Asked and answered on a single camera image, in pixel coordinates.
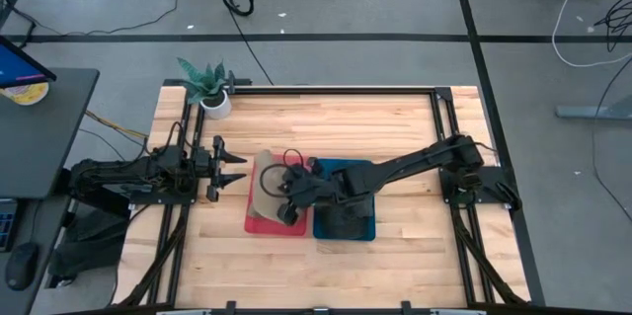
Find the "table leg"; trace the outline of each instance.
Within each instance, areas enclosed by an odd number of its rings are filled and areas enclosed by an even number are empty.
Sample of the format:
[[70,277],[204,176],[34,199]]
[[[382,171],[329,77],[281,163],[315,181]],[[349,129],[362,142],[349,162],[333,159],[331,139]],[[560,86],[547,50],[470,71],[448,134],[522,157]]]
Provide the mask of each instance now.
[[[555,115],[558,118],[595,118],[596,107],[589,106],[558,106],[555,108]],[[632,96],[628,96],[609,107],[599,108],[596,114],[597,119],[632,119]]]

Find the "wooden tabletop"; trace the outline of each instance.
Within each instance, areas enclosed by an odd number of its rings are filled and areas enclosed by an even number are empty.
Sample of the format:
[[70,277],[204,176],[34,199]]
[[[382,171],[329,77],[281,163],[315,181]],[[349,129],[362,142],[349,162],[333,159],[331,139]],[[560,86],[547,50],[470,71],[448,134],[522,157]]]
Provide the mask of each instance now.
[[[452,87],[462,133],[490,144],[476,87]],[[185,91],[163,87],[150,145],[165,143],[182,114]],[[233,111],[204,122],[202,145],[221,135],[226,149],[248,163],[224,173],[248,176],[228,186],[217,203],[200,182],[185,242],[177,307],[240,308],[465,306],[449,208],[437,171],[384,187],[375,197],[377,236],[372,242],[324,241],[311,237],[253,235],[244,231],[254,156],[263,149],[303,155],[381,162],[436,142],[428,95],[248,95],[231,96]],[[447,113],[441,104],[447,128]],[[193,123],[188,139],[191,141]],[[486,165],[492,152],[481,150]],[[153,261],[163,213],[149,207],[130,225],[118,268],[115,302],[125,298]],[[500,204],[477,205],[488,258],[521,297],[529,297],[514,228]],[[483,300],[478,268],[470,257],[477,299]],[[161,297],[167,275],[163,272]]]

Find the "black desk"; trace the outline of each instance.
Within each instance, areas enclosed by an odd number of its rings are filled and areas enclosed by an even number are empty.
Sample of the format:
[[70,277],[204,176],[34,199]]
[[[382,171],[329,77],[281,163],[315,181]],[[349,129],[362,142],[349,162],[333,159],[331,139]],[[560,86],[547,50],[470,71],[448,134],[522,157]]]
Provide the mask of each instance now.
[[[54,188],[77,128],[88,106],[99,72],[94,69],[51,69],[57,81],[37,105],[20,107],[0,97],[0,197],[45,197]],[[36,298],[59,230],[70,203],[69,196],[24,200],[13,247],[28,242],[34,225],[39,245],[38,271],[27,289],[14,291],[4,282],[10,253],[0,253],[0,312],[28,314]]]

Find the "white pot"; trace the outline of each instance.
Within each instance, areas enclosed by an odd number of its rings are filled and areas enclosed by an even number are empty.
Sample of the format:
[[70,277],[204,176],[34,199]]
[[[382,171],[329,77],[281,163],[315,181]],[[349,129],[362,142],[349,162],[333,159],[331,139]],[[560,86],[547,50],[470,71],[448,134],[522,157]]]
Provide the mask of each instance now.
[[233,109],[233,107],[230,104],[230,99],[228,99],[228,94],[226,93],[226,91],[224,90],[222,92],[224,93],[224,101],[221,103],[221,105],[217,107],[207,107],[204,104],[204,101],[199,102],[199,104],[206,111],[206,115],[209,118],[221,119],[226,118],[228,117],[228,115],[230,115],[230,111]]

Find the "white cable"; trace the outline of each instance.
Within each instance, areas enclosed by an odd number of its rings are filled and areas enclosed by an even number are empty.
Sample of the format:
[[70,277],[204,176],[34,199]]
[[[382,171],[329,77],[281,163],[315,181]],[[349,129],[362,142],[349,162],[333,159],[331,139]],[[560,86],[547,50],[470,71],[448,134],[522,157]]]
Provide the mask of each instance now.
[[555,43],[555,36],[557,35],[557,30],[560,26],[560,21],[562,20],[562,14],[564,14],[564,9],[566,8],[566,4],[568,4],[569,0],[564,0],[564,4],[562,4],[562,9],[560,9],[560,15],[558,15],[557,17],[557,23],[555,23],[555,29],[553,29],[553,35],[551,37],[551,42],[553,43],[553,49],[555,49],[555,53],[557,53],[557,56],[560,57],[560,59],[562,60],[562,62],[570,65],[571,67],[576,67],[576,68],[587,68],[587,67],[595,67],[595,66],[599,66],[599,65],[604,65],[604,64],[612,64],[612,63],[616,63],[616,62],[620,62],[622,60],[628,59],[632,56],[632,52],[624,55],[623,57],[617,58],[617,59],[613,59],[610,61],[604,61],[604,62],[595,62],[595,63],[588,63],[588,64],[578,64],[578,63],[573,63],[573,62],[569,62],[566,58],[562,57],[562,54],[560,54],[560,51],[557,49],[557,44]]

